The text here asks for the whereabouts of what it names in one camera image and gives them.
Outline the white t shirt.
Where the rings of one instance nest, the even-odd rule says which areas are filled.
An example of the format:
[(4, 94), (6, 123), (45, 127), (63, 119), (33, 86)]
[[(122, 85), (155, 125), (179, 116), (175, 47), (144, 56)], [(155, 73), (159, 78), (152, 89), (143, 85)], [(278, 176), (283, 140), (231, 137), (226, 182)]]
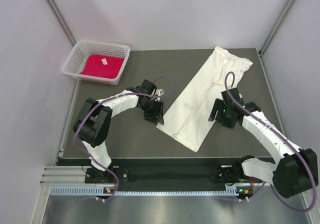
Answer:
[(164, 114), (157, 128), (193, 152), (198, 152), (214, 122), (209, 121), (216, 99), (226, 87), (236, 87), (252, 61), (215, 47), (200, 70)]

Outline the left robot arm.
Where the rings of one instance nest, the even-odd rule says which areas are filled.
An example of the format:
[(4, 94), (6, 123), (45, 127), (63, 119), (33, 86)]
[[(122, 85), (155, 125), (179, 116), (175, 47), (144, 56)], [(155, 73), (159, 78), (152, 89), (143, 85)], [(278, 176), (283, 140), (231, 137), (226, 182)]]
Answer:
[(164, 124), (161, 96), (163, 89), (148, 80), (135, 88), (130, 87), (121, 93), (107, 99), (86, 99), (74, 123), (75, 139), (81, 140), (88, 152), (91, 167), (86, 175), (91, 183), (108, 183), (116, 180), (111, 165), (111, 158), (107, 152), (106, 138), (111, 120), (120, 113), (140, 108), (143, 110), (144, 120), (155, 125)]

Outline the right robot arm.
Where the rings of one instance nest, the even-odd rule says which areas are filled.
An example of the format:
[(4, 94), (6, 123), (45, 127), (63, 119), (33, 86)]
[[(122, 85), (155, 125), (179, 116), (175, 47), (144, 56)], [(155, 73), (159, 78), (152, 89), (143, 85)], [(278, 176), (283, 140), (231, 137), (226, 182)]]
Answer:
[(250, 155), (242, 157), (234, 162), (226, 177), (226, 171), (219, 169), (222, 181), (244, 182), (254, 177), (271, 184), (284, 198), (318, 186), (318, 160), (313, 150), (302, 149), (289, 141), (268, 121), (254, 102), (243, 102), (237, 88), (225, 90), (221, 96), (221, 99), (214, 102), (209, 121), (215, 121), (229, 129), (239, 124), (273, 158), (273, 162), (266, 162)]

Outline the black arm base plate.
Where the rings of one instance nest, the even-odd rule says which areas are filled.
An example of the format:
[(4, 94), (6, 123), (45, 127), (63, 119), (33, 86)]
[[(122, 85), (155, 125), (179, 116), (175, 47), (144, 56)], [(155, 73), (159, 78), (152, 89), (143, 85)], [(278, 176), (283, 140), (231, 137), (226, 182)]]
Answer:
[(162, 184), (169, 180), (214, 184), (254, 183), (253, 177), (245, 177), (236, 170), (239, 158), (115, 158), (109, 170), (118, 177), (121, 186), (137, 181), (155, 180)]

